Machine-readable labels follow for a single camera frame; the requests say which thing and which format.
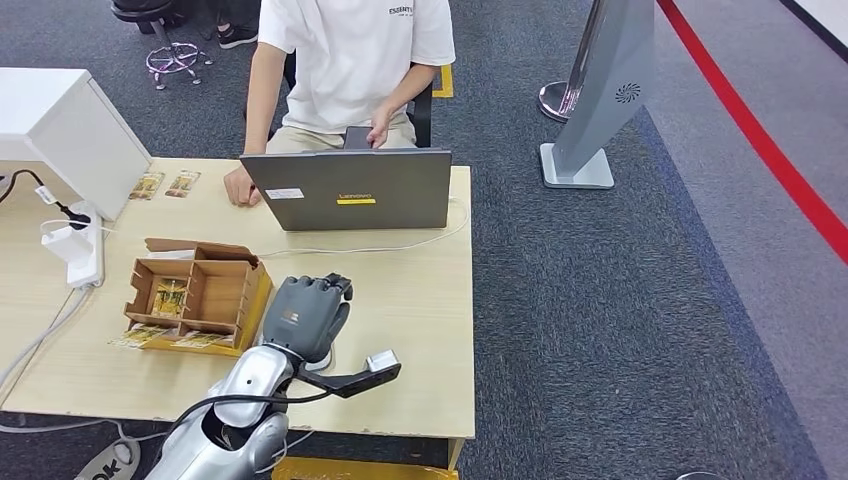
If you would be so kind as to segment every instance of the khaki pants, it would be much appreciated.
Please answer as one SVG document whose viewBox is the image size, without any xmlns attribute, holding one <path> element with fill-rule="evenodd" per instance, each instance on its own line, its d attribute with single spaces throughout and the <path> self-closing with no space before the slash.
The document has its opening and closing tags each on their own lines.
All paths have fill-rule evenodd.
<svg viewBox="0 0 848 480">
<path fill-rule="evenodd" d="M 308 150 L 342 148 L 341 135 L 315 133 L 301 128 L 283 126 L 268 141 L 266 153 L 298 153 Z M 415 148 L 415 128 L 405 113 L 396 115 L 389 123 L 386 143 L 380 148 Z"/>
</svg>

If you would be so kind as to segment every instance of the table leg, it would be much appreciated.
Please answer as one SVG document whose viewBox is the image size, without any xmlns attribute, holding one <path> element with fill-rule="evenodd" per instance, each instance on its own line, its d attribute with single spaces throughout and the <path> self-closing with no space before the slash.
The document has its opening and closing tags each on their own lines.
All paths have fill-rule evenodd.
<svg viewBox="0 0 848 480">
<path fill-rule="evenodd" d="M 465 445 L 464 438 L 448 439 L 448 470 L 456 470 L 456 462 L 459 461 L 459 453 Z"/>
</svg>

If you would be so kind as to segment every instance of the plug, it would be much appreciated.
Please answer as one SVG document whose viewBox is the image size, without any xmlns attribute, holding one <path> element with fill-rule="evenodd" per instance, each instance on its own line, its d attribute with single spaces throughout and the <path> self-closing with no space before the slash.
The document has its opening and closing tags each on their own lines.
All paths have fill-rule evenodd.
<svg viewBox="0 0 848 480">
<path fill-rule="evenodd" d="M 74 230 L 82 230 L 85 227 L 91 225 L 91 217 L 89 217 L 88 215 L 86 215 L 84 213 L 74 213 L 73 211 L 71 211 L 70 208 L 68 208 L 64 205 L 59 207 L 59 210 L 61 210 L 62 213 L 67 215 L 68 220 L 70 220 L 72 222 L 70 224 L 71 228 L 73 228 Z"/>
<path fill-rule="evenodd" d="M 63 227 L 41 237 L 41 244 L 72 267 L 84 266 L 94 253 L 94 245 L 71 227 Z"/>
</svg>

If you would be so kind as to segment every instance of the white cable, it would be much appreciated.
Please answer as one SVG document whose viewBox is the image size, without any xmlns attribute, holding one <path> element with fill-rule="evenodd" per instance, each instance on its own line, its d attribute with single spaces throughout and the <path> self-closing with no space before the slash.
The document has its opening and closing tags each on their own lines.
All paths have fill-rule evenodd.
<svg viewBox="0 0 848 480">
<path fill-rule="evenodd" d="M 59 220 L 47 220 L 46 222 L 42 222 L 42 223 L 41 223 L 41 227 L 39 227 L 39 228 L 41 228 L 41 233 L 42 233 L 43 235 L 47 235 L 47 234 L 51 233 L 51 232 L 49 232 L 49 231 L 45 230 L 45 229 L 44 229 L 44 227 L 45 227 L 45 225 L 52 225 L 52 224 L 56 224 L 56 223 L 61 223 L 61 224 L 63 224 L 63 225 L 77 224 L 77 225 L 88 225 L 88 226 L 91 226 L 91 224 L 90 224 L 90 223 L 88 223 L 88 222 L 79 222 L 79 221 L 77 221 L 77 220 L 69 220 L 69 219 L 64 219 L 64 220 L 62 220 L 62 219 L 59 219 Z M 98 228 L 98 229 L 100 229 L 100 230 L 103 230 L 104 232 L 110 232 L 110 233 L 120 233 L 120 232 L 118 232 L 117 230 L 112 230 L 111 228 L 106 228 L 106 227 L 97 227 L 97 226 L 95 226 L 95 228 Z"/>
<path fill-rule="evenodd" d="M 324 250 L 324 249 L 320 249 L 320 248 L 292 248 L 292 249 L 285 249 L 285 250 L 277 250 L 276 252 L 271 252 L 271 253 L 263 253 L 263 254 L 259 254 L 259 255 L 257 255 L 257 256 L 258 256 L 258 257 L 272 257 L 272 256 L 274 256 L 274 255 L 282 255 L 282 254 L 285 254 L 285 253 L 365 253 L 365 252 L 396 252 L 396 251 L 399 251 L 399 250 L 409 250 L 409 249 L 411 249 L 411 248 L 421 247 L 421 246 L 423 246 L 423 245 L 427 245 L 427 244 L 430 244 L 430 243 L 433 243 L 433 242 L 437 242 L 437 241 L 439 241 L 439 240 L 442 240 L 442 239 L 444 239 L 444 238 L 450 237 L 451 235 L 453 235 L 453 234 L 455 234 L 456 232 L 458 232 L 458 231 L 462 230 L 463 228 L 465 228 L 465 225 L 466 225 L 466 224 L 468 223 L 468 221 L 471 219 L 471 212 L 470 212 L 470 210 L 468 209 L 468 207 L 465 205 L 465 202 L 463 202 L 462 200 L 460 200 L 460 199 L 459 199 L 459 198 L 457 198 L 457 197 L 450 197 L 450 200 L 452 200 L 452 201 L 455 201 L 455 202 L 459 203 L 459 204 L 462 206 L 462 209 L 465 211 L 465 218 L 462 220 L 462 223 L 461 223 L 458 227 L 454 228 L 453 230 L 451 230 L 451 231 L 449 231 L 449 232 L 447 232 L 447 233 L 443 233 L 443 234 L 441 234 L 441 235 L 439 235 L 439 236 L 436 236 L 436 237 L 433 237 L 433 238 L 429 238 L 429 239 L 427 239 L 427 240 L 423 240 L 423 241 L 418 242 L 418 243 L 413 243 L 413 244 L 411 244 L 411 245 L 403 245 L 403 246 L 398 246 L 398 247 L 367 247 L 367 248 L 355 248 L 355 249 L 352 249 L 352 250 Z"/>
<path fill-rule="evenodd" d="M 257 471 L 256 472 L 257 475 L 260 474 L 260 473 L 265 473 L 265 472 L 268 472 L 268 471 L 271 471 L 271 470 L 277 468 L 277 465 L 279 465 L 280 462 L 282 462 L 286 458 L 286 455 L 289 453 L 290 448 L 297 446 L 298 443 L 306 440 L 313 433 L 315 433 L 315 430 L 310 430 L 310 431 L 306 432 L 306 435 L 298 438 L 297 440 L 292 442 L 291 445 L 289 445 L 286 442 L 286 440 L 283 439 L 283 449 L 271 456 L 271 458 L 276 457 L 277 455 L 280 455 L 280 457 L 277 458 L 276 460 L 274 460 L 274 463 L 272 463 L 271 465 L 263 468 L 262 470 Z"/>
<path fill-rule="evenodd" d="M 50 327 L 48 327 L 46 330 L 41 332 L 41 334 L 38 335 L 38 337 L 36 337 L 35 340 L 33 340 L 32 342 L 30 342 L 29 345 L 24 347 L 24 349 L 18 354 L 18 356 L 16 356 L 15 359 L 12 360 L 12 363 L 10 363 L 5 369 L 3 369 L 2 372 L 0 372 L 0 386 L 2 386 L 4 383 L 6 383 L 6 380 L 9 378 L 9 376 L 12 374 L 12 372 L 15 370 L 15 368 L 17 368 L 17 366 L 21 362 L 23 362 L 24 358 L 26 358 L 26 356 L 29 354 L 29 352 L 38 348 L 38 346 L 41 345 L 41 343 L 44 341 L 45 338 L 49 337 L 56 330 L 62 328 L 62 325 L 64 325 L 68 321 L 68 319 L 70 319 L 77 312 L 77 310 L 79 310 L 79 308 L 82 306 L 85 299 L 88 298 L 88 294 L 91 292 L 91 288 L 90 287 L 77 288 L 77 289 L 74 289 L 74 292 L 78 292 L 78 295 L 77 295 L 76 300 L 71 304 L 71 308 L 69 310 L 67 310 L 66 312 L 62 313 L 61 315 L 59 315 L 56 318 L 56 320 L 53 322 L 53 324 L 50 325 Z M 61 431 L 61 430 L 70 430 L 70 429 L 73 429 L 73 428 L 90 427 L 92 425 L 97 425 L 97 424 L 100 424 L 100 423 L 103 423 L 103 422 L 110 422 L 110 423 L 114 423 L 115 425 L 117 425 L 118 426 L 118 435 L 120 435 L 121 439 L 123 439 L 126 442 L 130 442 L 130 441 L 141 442 L 141 441 L 144 441 L 144 440 L 149 440 L 151 438 L 156 438 L 156 437 L 160 437 L 160 436 L 164 435 L 164 433 L 157 433 L 155 435 L 148 435 L 146 437 L 139 437 L 139 438 L 128 437 L 128 436 L 124 435 L 124 430 L 123 430 L 123 427 L 121 426 L 121 424 L 119 422 L 115 421 L 115 420 L 110 420 L 110 419 L 89 420 L 89 421 L 86 421 L 86 422 L 69 423 L 67 425 L 54 425 L 54 426 L 50 426 L 50 427 L 10 427 L 8 425 L 0 425 L 0 432 L 2 432 L 2 433 L 48 433 L 48 432 L 58 432 L 58 431 Z"/>
<path fill-rule="evenodd" d="M 282 254 L 287 254 L 287 253 L 368 253 L 368 252 L 396 252 L 396 251 L 400 251 L 400 250 L 409 250 L 409 249 L 411 249 L 411 248 L 417 248 L 417 247 L 421 247 L 421 246 L 424 246 L 424 245 L 428 245 L 428 244 L 430 244 L 430 243 L 438 242 L 439 240 L 442 240 L 442 239 L 444 239 L 444 238 L 450 237 L 451 235 L 453 235 L 453 234 L 455 234 L 455 233 L 459 232 L 460 230 L 462 230 L 463 228 L 465 228 L 465 225 L 467 225 L 467 224 L 468 224 L 468 222 L 469 222 L 469 220 L 471 220 L 471 212 L 469 211 L 468 207 L 465 205 L 465 202 L 463 202 L 462 200 L 460 200 L 460 199 L 459 199 L 459 198 L 457 198 L 457 197 L 450 197 L 450 201 L 457 202 L 457 203 L 458 203 L 458 204 L 462 207 L 463 211 L 465 212 L 465 217 L 463 218 L 462 223 L 461 223 L 458 227 L 454 228 L 453 230 L 451 230 L 451 231 L 449 231 L 449 232 L 447 232 L 447 233 L 443 233 L 443 234 L 441 234 L 441 235 L 435 236 L 435 237 L 433 237 L 433 238 L 428 238 L 427 240 L 422 240 L 422 241 L 420 241 L 420 242 L 413 243 L 413 244 L 411 244 L 411 245 L 401 245 L 401 246 L 397 246 L 397 247 L 366 247 L 366 248 L 354 248 L 354 249 L 351 249 L 351 250 L 327 250 L 327 249 L 321 249 L 321 248 L 292 248 L 292 249 L 277 250 L 277 251 L 275 251 L 275 252 L 270 252 L 270 253 L 261 253 L 261 254 L 257 255 L 257 257 L 273 257 L 273 256 L 275 256 L 275 255 L 282 255 Z M 51 224 L 56 224 L 56 223 L 61 223 L 61 224 L 66 224 L 66 225 L 67 225 L 67 224 L 71 224 L 71 223 L 76 223 L 76 224 L 78 224 L 78 225 L 90 225 L 90 224 L 89 224 L 89 223 L 87 223 L 87 222 L 78 222 L 78 221 L 75 221 L 75 220 L 63 220 L 63 219 L 60 219 L 60 220 L 47 220 L 46 222 L 43 222 L 43 223 L 41 224 L 41 227 L 40 227 L 40 228 L 41 228 L 41 233 L 42 233 L 42 234 L 44 234 L 44 235 L 49 234 L 50 232 L 46 231 L 46 230 L 44 229 L 44 227 L 45 227 L 46 225 L 51 225 Z M 111 229 L 111 228 L 106 228 L 106 227 L 97 227 L 97 228 L 99 228 L 100 230 L 103 230 L 103 231 L 105 231 L 105 232 L 110 232 L 110 233 L 119 233 L 119 234 L 121 233 L 120 231 L 118 231 L 118 230 L 113 230 L 113 229 Z"/>
</svg>

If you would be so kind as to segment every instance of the wooden tabletop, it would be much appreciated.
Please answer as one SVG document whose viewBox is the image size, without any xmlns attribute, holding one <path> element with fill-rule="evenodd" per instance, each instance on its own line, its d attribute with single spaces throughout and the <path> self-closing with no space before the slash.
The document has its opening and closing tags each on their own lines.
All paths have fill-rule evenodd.
<svg viewBox="0 0 848 480">
<path fill-rule="evenodd" d="M 231 358 L 108 344 L 127 327 L 121 312 L 124 303 L 132 299 L 132 264 L 146 254 L 145 237 L 239 244 L 263 254 L 295 248 L 403 246 L 444 233 L 286 233 L 265 205 L 238 208 L 229 204 L 221 179 L 237 165 L 230 160 L 155 161 L 151 171 L 165 172 L 166 179 L 153 200 L 131 201 L 112 227 L 118 233 L 106 240 L 104 285 L 91 294 L 66 328 L 42 345 L 2 404 L 3 410 L 173 420 L 226 376 L 234 363 Z M 180 169 L 202 172 L 202 176 L 187 198 L 166 197 L 167 183 Z M 461 201 L 451 203 L 446 231 L 461 225 L 466 208 L 470 209 L 467 167 L 453 168 L 451 194 Z M 26 270 L 24 260 L 19 262 L 19 268 Z M 291 428 L 439 438 L 474 436 L 470 221 L 454 235 L 409 250 L 282 254 L 265 257 L 263 262 L 275 285 L 288 275 L 338 272 L 352 279 L 355 298 L 351 315 L 336 340 L 335 363 L 327 374 L 359 372 L 366 356 L 387 349 L 393 349 L 403 364 L 396 381 L 357 397 L 291 406 Z M 33 284 L 48 281 L 61 285 L 54 280 L 53 271 L 30 270 L 31 282 L 18 284 L 13 291 L 23 295 Z M 60 297 L 64 301 L 62 292 L 56 292 L 50 312 L 55 313 Z M 23 313 L 6 308 L 3 312 L 11 315 L 0 318 Z M 289 389 L 292 397 L 315 392 L 301 382 L 294 382 Z"/>
<path fill-rule="evenodd" d="M 34 171 L 59 201 L 66 205 L 79 197 L 41 162 L 0 162 L 0 175 L 20 169 Z M 0 325 L 11 341 L 0 348 L 0 365 L 5 368 L 20 350 L 48 328 L 61 310 L 68 288 L 65 262 L 41 246 L 39 226 L 45 220 L 62 219 L 53 205 L 46 205 L 34 190 L 38 186 L 27 175 L 19 175 L 15 190 L 0 204 Z M 0 402 L 6 398 L 20 369 L 0 386 Z"/>
</svg>

